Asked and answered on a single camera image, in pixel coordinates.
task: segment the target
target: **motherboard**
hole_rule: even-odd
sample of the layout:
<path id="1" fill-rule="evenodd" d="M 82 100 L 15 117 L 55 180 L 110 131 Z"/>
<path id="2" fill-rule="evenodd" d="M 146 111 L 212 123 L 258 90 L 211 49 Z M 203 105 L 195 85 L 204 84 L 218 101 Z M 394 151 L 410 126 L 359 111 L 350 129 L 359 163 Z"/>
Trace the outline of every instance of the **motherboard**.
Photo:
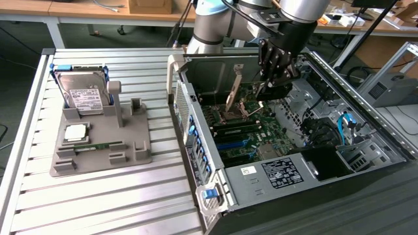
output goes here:
<path id="1" fill-rule="evenodd" d="M 202 106 L 226 167 L 286 156 L 294 148 L 263 101 Z"/>

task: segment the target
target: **warning label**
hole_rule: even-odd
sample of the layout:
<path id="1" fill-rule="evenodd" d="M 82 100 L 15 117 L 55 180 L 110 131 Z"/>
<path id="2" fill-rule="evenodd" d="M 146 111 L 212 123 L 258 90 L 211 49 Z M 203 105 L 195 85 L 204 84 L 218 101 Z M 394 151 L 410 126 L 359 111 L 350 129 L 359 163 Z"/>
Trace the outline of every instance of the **warning label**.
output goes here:
<path id="1" fill-rule="evenodd" d="M 303 182 L 302 176 L 290 158 L 263 163 L 262 166 L 274 188 L 282 188 Z"/>
<path id="2" fill-rule="evenodd" d="M 79 111 L 103 109 L 99 89 L 70 90 L 70 93 Z"/>

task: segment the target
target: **hard drive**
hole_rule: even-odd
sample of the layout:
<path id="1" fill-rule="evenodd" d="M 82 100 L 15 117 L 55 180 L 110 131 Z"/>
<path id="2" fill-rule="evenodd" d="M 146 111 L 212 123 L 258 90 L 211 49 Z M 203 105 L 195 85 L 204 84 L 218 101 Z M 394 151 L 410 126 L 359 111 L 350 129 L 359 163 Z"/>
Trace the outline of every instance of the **hard drive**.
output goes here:
<path id="1" fill-rule="evenodd" d="M 106 70 L 102 67 L 75 67 L 56 71 L 55 77 L 67 108 L 76 108 L 80 115 L 102 114 L 103 106 L 112 104 Z"/>

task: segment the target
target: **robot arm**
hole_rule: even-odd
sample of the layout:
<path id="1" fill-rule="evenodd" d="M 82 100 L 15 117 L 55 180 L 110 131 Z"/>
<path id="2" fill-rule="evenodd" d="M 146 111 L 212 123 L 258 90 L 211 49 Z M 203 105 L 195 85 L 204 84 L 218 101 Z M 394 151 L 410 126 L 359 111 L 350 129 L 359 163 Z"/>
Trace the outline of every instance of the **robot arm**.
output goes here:
<path id="1" fill-rule="evenodd" d="M 223 37 L 259 43 L 259 65 L 266 89 L 298 78 L 295 59 L 305 48 L 330 0 L 199 0 L 194 38 L 187 53 L 222 53 Z"/>

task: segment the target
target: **aluminum profile table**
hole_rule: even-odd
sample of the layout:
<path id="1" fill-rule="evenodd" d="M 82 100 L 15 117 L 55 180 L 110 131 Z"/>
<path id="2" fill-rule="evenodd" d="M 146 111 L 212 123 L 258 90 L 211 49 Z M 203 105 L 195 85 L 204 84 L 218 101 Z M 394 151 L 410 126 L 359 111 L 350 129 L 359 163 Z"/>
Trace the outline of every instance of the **aluminum profile table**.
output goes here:
<path id="1" fill-rule="evenodd" d="M 59 49 L 42 56 L 0 187 L 1 235 L 203 233 L 166 98 L 167 58 L 175 53 L 182 50 Z M 106 63 L 110 79 L 122 82 L 120 101 L 143 99 L 150 164 L 50 176 L 63 106 L 51 63 Z"/>

